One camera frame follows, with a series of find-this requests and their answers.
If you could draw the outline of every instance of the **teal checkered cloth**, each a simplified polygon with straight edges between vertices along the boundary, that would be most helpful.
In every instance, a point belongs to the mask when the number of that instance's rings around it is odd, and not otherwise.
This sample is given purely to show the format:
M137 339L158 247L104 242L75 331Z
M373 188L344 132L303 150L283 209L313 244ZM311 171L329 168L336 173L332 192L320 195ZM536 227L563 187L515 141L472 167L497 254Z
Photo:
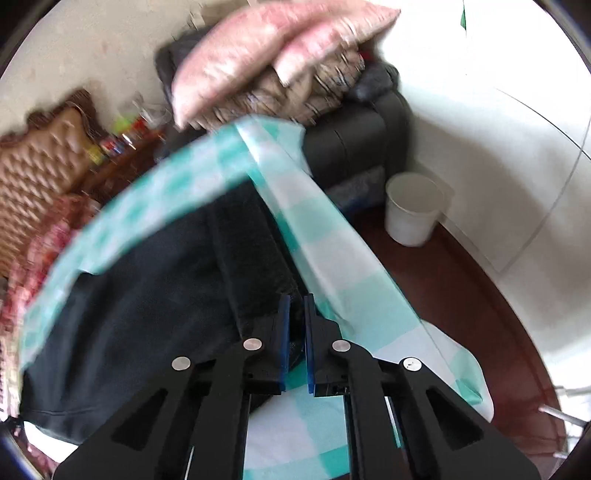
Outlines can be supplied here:
M102 209L60 255L25 316L21 368L43 347L81 271L100 274L144 238L248 177L273 214L321 313L377 358L420 358L485 418L492 400L476 359L422 322L396 284L309 176L304 129L250 116L172 155ZM339 397L313 398L305 365L288 391L251 416L244 478L328 479L349 471Z

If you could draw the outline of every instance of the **wooden floor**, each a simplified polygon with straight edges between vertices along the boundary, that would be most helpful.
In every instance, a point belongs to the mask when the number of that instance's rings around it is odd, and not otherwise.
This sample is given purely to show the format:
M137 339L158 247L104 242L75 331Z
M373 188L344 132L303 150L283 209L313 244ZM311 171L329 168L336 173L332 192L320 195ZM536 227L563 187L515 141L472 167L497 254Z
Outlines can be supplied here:
M438 226L421 248L385 232L384 210L367 210L352 225L390 272L417 314L468 348L479 361L495 405L493 424L547 479L562 450L564 424L539 413L558 408L550 377L515 313L478 264Z

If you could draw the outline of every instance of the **white bucket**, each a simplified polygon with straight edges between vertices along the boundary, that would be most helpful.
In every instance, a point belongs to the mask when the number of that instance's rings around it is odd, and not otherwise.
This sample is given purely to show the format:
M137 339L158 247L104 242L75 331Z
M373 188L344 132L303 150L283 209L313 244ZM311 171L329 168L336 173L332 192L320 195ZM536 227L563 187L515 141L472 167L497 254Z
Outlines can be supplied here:
M444 205L437 184L418 173L400 173L386 183L386 197L388 234L407 247L427 242Z

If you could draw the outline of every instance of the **white wall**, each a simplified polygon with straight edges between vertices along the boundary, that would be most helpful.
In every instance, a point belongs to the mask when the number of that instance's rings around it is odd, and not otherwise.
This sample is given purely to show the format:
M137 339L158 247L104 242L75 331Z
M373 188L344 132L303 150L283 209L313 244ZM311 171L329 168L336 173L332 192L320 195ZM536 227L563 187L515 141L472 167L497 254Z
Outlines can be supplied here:
M532 0L465 5L464 32L462 0L402 0L382 42L415 113L414 168L448 193L444 225L555 385L590 385L591 75Z
M86 88L110 127L135 92L163 102L155 49L186 25L196 0L61 0L25 39L0 78L0 132L36 106Z

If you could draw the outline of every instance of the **screw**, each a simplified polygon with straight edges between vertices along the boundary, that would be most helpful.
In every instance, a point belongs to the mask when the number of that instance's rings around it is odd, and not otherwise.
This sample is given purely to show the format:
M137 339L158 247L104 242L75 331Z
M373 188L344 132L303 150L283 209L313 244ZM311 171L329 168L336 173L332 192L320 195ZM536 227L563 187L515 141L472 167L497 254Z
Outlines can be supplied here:
M336 340L333 342L335 352L348 352L351 350L351 344L347 340Z
M191 366L191 360L189 360L186 356L178 356L173 360L173 368L180 372L181 370L186 370Z
M421 369L423 364L418 358L413 358L412 356L409 358L405 358L404 362L402 362L404 368L410 370L411 372L416 372Z
M246 350L258 350L262 347L262 342L258 338L249 338L248 340L244 340L242 344Z

